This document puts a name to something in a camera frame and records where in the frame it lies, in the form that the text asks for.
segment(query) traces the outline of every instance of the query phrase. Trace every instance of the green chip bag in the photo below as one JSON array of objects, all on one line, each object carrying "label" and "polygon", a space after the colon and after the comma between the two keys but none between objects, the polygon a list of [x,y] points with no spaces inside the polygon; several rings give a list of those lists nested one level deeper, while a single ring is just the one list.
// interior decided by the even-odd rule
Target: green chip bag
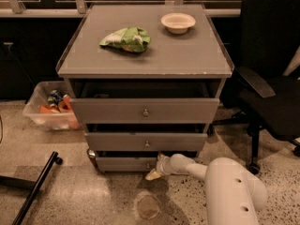
[{"label": "green chip bag", "polygon": [[150,43],[148,33],[139,27],[128,27],[109,34],[99,43],[100,46],[123,49],[131,53],[142,53]]}]

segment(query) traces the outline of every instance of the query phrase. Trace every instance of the chair backrest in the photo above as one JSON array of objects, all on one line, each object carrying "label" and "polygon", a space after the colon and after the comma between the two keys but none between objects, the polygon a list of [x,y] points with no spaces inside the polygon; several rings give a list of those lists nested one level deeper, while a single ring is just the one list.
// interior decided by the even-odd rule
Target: chair backrest
[{"label": "chair backrest", "polygon": [[281,75],[300,45],[300,0],[243,0],[237,66]]}]

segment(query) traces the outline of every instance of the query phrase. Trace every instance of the clear storage container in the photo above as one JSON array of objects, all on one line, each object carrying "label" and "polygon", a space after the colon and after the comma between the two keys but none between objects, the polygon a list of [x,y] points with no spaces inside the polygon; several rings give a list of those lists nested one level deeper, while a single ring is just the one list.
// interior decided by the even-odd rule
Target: clear storage container
[{"label": "clear storage container", "polygon": [[40,82],[27,102],[22,114],[30,117],[43,130],[72,130],[81,129],[74,112],[40,113],[40,106],[48,105],[48,97],[52,90],[61,94],[68,92],[64,82]]}]

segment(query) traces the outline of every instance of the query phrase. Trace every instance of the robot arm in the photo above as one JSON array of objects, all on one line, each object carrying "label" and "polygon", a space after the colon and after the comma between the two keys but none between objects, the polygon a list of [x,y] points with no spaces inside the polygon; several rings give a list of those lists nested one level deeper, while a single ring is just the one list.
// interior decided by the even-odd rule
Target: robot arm
[{"label": "robot arm", "polygon": [[170,174],[189,174],[204,181],[209,225],[259,224],[255,210],[267,202],[266,187],[236,161],[220,157],[206,167],[180,154],[160,154],[157,167],[146,179]]}]

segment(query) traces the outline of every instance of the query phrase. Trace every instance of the gray tabletop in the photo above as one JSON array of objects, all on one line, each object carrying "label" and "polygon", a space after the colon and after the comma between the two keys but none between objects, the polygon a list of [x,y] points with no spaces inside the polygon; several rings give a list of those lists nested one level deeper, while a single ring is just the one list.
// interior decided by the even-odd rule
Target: gray tabletop
[{"label": "gray tabletop", "polygon": [[[172,12],[191,15],[195,26],[182,35],[170,33],[160,19]],[[99,47],[110,33],[130,26],[150,35],[145,52]],[[228,78],[232,70],[201,5],[96,5],[58,74],[66,78]]]}]

